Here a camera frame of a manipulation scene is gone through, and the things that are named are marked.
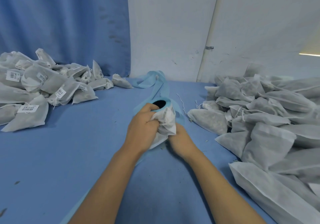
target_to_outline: bag pile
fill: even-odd
[[[7,124],[3,132],[44,125],[48,104],[97,99],[94,90],[114,86],[95,61],[91,69],[76,63],[58,65],[41,48],[36,54],[38,60],[15,51],[0,55],[0,125]]]
[[[230,164],[237,184],[276,222],[320,223],[320,77],[263,71],[216,75],[188,116],[242,160]]]

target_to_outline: forearm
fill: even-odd
[[[265,223],[199,149],[185,160],[193,169],[217,224]]]
[[[140,155],[124,147],[116,152],[69,224],[114,223],[123,193]]]

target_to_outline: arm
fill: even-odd
[[[146,104],[133,117],[123,146],[114,154],[68,224],[115,222],[134,166],[156,137],[159,122],[150,121],[154,114],[151,110],[154,109],[159,108],[154,104]]]
[[[260,215],[237,193],[209,159],[196,147],[183,126],[170,136],[174,151],[193,169],[217,224],[265,223]]]

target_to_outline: right hand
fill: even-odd
[[[182,125],[176,123],[176,128],[177,134],[169,136],[170,145],[176,154],[186,160],[186,158],[192,156],[198,148]]]

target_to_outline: left hand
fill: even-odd
[[[151,110],[159,109],[157,105],[147,103],[131,120],[123,148],[129,151],[138,151],[143,154],[149,149],[156,137],[159,121],[152,120],[155,112]]]

